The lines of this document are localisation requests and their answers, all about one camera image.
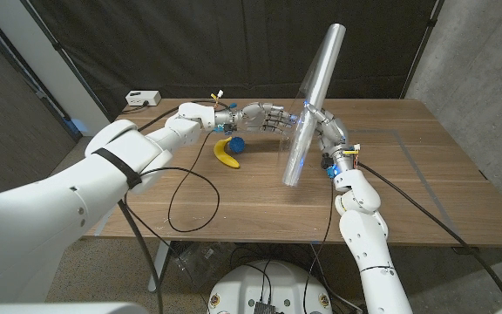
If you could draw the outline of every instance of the yellow banana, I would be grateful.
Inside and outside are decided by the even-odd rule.
[[[235,160],[232,156],[226,154],[226,152],[224,151],[224,146],[230,140],[232,140],[231,137],[229,137],[229,138],[227,138],[225,140],[219,140],[219,141],[217,141],[216,144],[214,145],[214,155],[224,165],[229,166],[229,167],[239,168],[240,167],[240,163],[237,162],[237,160]]]

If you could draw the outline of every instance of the black curtain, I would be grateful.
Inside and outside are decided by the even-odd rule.
[[[293,98],[333,23],[328,98],[398,98],[435,0],[31,0],[113,117],[131,90],[164,98]]]

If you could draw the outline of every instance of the power strip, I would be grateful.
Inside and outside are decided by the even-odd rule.
[[[143,106],[148,101],[148,106],[156,106],[162,97],[158,91],[130,91],[125,100],[129,106]]]

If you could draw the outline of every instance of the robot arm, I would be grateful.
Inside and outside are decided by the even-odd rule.
[[[237,117],[232,124],[227,114]],[[0,193],[0,303],[43,302],[65,248],[84,235],[131,190],[143,193],[164,172],[175,151],[198,140],[201,129],[230,125],[267,128],[281,107],[251,104],[238,112],[186,103],[165,127],[143,135],[128,120],[100,131],[77,164],[45,180]]]
[[[185,103],[173,118],[200,120],[206,131],[218,128],[225,133],[244,130],[285,133],[297,121],[297,116],[284,112],[284,107],[259,102],[248,104],[236,112],[229,109],[215,111],[212,107]]]
[[[404,288],[390,258],[386,239],[389,234],[378,212],[381,198],[363,173],[354,167],[353,153],[359,145],[350,147],[348,131],[331,113],[309,110],[317,118],[316,131],[323,158],[331,159],[327,168],[336,191],[335,199],[341,215],[340,232],[348,245],[362,278],[363,294],[369,313],[412,313]]]

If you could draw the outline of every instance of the robot finger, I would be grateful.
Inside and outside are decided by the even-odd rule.
[[[287,112],[279,112],[278,114],[270,113],[267,119],[276,119],[284,121],[285,123],[295,123],[297,121],[297,116],[294,114],[289,114]]]
[[[276,126],[262,126],[261,130],[265,131],[265,132],[276,133],[276,134],[283,134],[284,133],[280,128],[278,128]]]
[[[284,119],[286,119],[286,118],[289,117],[289,113],[286,113],[284,111],[273,110],[270,113],[268,113],[268,116],[269,117],[276,117],[276,118],[284,118]]]
[[[284,107],[283,106],[272,106],[272,109],[266,110],[266,111],[270,115],[278,115],[278,116],[283,115],[284,113],[286,113],[284,111]]]
[[[277,127],[292,127],[292,124],[288,123],[288,120],[284,119],[267,119],[265,120],[265,125]]]

